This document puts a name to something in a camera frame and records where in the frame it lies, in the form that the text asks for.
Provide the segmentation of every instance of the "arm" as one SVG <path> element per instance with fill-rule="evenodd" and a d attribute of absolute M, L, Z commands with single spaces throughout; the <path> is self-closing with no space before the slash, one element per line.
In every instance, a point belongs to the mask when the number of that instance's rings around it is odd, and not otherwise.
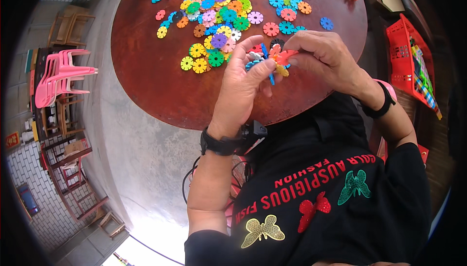
<path fill-rule="evenodd" d="M 384 92 L 368 73 L 360 68 L 341 37 L 332 32 L 299 31 L 284 45 L 298 50 L 289 63 L 314 72 L 334 90 L 359 99 L 373 110 L 384 104 Z M 417 137 L 407 113 L 396 102 L 375 124 L 390 148 L 407 142 L 417 144 Z"/>
<path fill-rule="evenodd" d="M 251 59 L 247 50 L 263 41 L 262 36 L 252 36 L 237 44 L 229 65 L 225 69 L 222 86 L 214 107 L 213 118 L 207 133 L 220 140 L 223 136 L 235 137 L 253 109 L 257 90 L 271 96 L 272 91 L 263 81 L 276 69 L 272 59 L 254 65 L 249 72 L 245 64 Z M 282 79 L 275 75 L 276 82 Z M 232 178 L 232 156 L 219 156 L 206 151 L 199 160 L 198 168 L 188 195 L 189 235 L 203 229 L 213 229 L 227 234 L 224 207 L 229 198 Z"/>

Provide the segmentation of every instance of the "gold sequin butterfly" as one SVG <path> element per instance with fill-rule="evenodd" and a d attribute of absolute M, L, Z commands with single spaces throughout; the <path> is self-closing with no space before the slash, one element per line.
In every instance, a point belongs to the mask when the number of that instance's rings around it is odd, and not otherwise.
<path fill-rule="evenodd" d="M 261 240 L 261 235 L 263 235 L 265 239 L 268 239 L 268 237 L 277 241 L 285 239 L 285 234 L 281 231 L 281 228 L 275 224 L 276 221 L 277 217 L 272 214 L 266 216 L 264 223 L 261 224 L 256 218 L 250 219 L 246 225 L 250 233 L 245 237 L 241 248 L 245 249 L 251 246 L 257 239 Z"/>

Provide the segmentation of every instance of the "person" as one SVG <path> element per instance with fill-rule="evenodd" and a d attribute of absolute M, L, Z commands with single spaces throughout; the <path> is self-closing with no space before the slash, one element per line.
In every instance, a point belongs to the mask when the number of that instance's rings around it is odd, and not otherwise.
<path fill-rule="evenodd" d="M 205 138 L 234 139 L 257 91 L 272 95 L 272 59 L 244 68 L 247 50 L 262 41 L 249 37 L 233 51 Z M 186 265 L 408 265 L 427 242 L 431 208 L 409 117 L 356 64 L 338 34 L 299 31 L 283 49 L 299 51 L 289 63 L 334 92 L 268 126 L 265 140 L 246 154 L 253 174 L 235 200 L 230 236 L 224 209 L 232 152 L 207 145 L 188 195 Z M 387 141 L 386 163 L 369 151 L 351 97 Z"/>

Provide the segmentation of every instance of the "concrete floor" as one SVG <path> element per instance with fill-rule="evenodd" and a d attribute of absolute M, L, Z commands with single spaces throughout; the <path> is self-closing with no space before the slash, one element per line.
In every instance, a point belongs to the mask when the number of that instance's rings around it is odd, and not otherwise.
<path fill-rule="evenodd" d="M 99 68 L 97 76 L 87 76 L 82 82 L 82 88 L 90 90 L 90 94 L 85 94 L 83 104 L 77 107 L 93 147 L 83 166 L 98 194 L 109 196 L 107 205 L 132 235 L 183 262 L 188 218 L 181 183 L 200 154 L 200 132 L 151 117 L 121 87 L 110 52 L 112 23 L 119 3 L 91 1 L 90 13 L 96 19 L 83 41 L 92 53 L 77 60 Z M 360 61 L 370 74 L 376 74 L 371 36 L 367 46 Z"/>

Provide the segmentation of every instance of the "plastic basket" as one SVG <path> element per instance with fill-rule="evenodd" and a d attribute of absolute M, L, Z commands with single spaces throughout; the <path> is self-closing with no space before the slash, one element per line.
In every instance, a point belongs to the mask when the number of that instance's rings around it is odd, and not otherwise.
<path fill-rule="evenodd" d="M 391 84 L 400 88 L 407 94 L 411 94 L 416 99 L 422 101 L 425 105 L 429 106 L 425 97 L 415 90 L 414 71 L 412 52 L 410 47 L 410 37 L 415 40 L 415 44 L 420 47 L 423 52 L 423 59 L 425 61 L 428 75 L 430 76 L 431 85 L 433 86 L 433 96 L 435 93 L 435 74 L 433 68 L 433 58 L 431 52 L 423 41 L 422 36 L 412 26 L 409 20 L 400 14 L 401 18 L 393 25 L 386 29 L 389 39 L 389 52 L 391 56 L 392 74 Z"/>

